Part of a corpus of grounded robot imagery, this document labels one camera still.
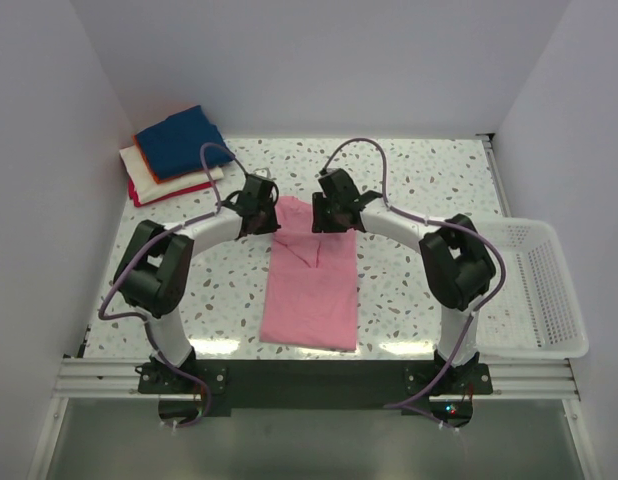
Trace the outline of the pink t shirt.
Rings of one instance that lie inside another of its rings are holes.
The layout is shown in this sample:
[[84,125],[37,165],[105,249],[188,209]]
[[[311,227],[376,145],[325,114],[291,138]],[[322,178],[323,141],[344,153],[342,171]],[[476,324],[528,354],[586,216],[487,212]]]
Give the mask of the pink t shirt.
[[357,346],[356,234],[314,233],[312,206],[284,196],[276,205],[260,340],[353,351]]

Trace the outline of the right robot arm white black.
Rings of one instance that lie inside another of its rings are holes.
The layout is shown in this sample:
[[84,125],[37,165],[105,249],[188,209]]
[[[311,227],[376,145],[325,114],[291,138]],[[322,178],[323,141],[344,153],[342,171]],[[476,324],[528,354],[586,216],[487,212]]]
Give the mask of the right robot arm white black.
[[378,234],[420,255],[428,289],[441,312],[432,365],[435,374],[422,392],[430,393],[437,386],[458,392],[479,362],[479,310],[496,275],[488,251],[492,245],[478,234],[469,217],[427,218],[403,211],[387,204],[379,192],[360,192],[343,169],[322,169],[318,182],[321,190],[312,195],[313,232]]

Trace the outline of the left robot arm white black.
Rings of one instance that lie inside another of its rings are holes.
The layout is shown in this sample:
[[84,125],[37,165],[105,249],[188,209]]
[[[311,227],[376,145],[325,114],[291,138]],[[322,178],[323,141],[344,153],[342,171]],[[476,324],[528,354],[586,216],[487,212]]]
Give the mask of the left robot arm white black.
[[204,386],[179,313],[192,261],[221,243],[276,232],[278,199],[273,180],[247,174],[243,187],[219,201],[214,212],[171,226],[150,220],[137,225],[98,318],[140,319],[153,368],[172,391]]

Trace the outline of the orange folded t shirt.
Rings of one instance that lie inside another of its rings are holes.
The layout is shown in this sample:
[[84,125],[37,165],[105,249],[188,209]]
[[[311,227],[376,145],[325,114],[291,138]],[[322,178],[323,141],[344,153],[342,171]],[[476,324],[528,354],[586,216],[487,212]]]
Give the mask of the orange folded t shirt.
[[151,176],[152,180],[156,183],[156,184],[160,184],[162,181],[160,180],[160,178],[156,175],[156,173],[154,172],[150,162],[148,161],[148,157],[146,156],[145,152],[142,150],[138,140],[137,140],[137,136],[133,135],[132,136],[132,140],[133,140],[133,144],[136,147],[136,149],[138,150],[138,153],[140,154],[143,163],[145,165],[145,168],[147,169],[149,175]]

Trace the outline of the blue folded t shirt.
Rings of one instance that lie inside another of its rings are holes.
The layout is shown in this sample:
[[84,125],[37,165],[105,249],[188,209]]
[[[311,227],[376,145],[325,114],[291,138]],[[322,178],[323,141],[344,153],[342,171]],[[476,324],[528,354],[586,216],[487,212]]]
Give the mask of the blue folded t shirt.
[[205,151],[209,169],[232,161],[220,131],[200,105],[170,115],[135,135],[161,183],[202,171],[200,150],[207,143],[214,145]]

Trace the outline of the red folded t shirt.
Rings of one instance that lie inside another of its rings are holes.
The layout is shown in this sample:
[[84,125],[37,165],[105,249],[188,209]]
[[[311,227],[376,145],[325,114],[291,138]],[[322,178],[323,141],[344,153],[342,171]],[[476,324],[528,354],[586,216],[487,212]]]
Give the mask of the red folded t shirt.
[[127,192],[128,192],[128,197],[132,201],[133,205],[136,208],[142,208],[142,207],[154,204],[156,202],[161,202],[161,201],[171,199],[174,197],[207,190],[207,189],[210,189],[211,187],[212,185],[210,183],[202,183],[199,185],[194,185],[188,188],[183,188],[183,189],[176,190],[176,191],[169,192],[169,193],[158,193],[158,194],[145,193],[143,195],[140,195],[136,191],[134,183],[131,180],[129,180],[127,184]]

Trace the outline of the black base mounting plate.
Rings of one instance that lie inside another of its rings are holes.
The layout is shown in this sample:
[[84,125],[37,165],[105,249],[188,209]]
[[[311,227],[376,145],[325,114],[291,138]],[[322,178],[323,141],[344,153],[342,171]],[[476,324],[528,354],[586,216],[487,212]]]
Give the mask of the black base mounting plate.
[[425,395],[438,360],[198,360],[182,377],[151,359],[135,368],[138,392],[157,395],[163,419],[197,413],[227,417],[238,409],[378,410],[414,397],[444,420],[468,420],[475,396],[493,393],[487,365],[450,368]]

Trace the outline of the white plastic laundry basket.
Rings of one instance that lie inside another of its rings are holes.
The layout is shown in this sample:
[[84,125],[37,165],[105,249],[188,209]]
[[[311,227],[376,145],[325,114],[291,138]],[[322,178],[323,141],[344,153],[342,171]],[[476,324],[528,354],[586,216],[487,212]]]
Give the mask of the white plastic laundry basket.
[[481,353],[539,360],[585,356],[589,341],[555,230],[520,218],[483,217],[475,225],[506,266],[502,290],[477,319]]

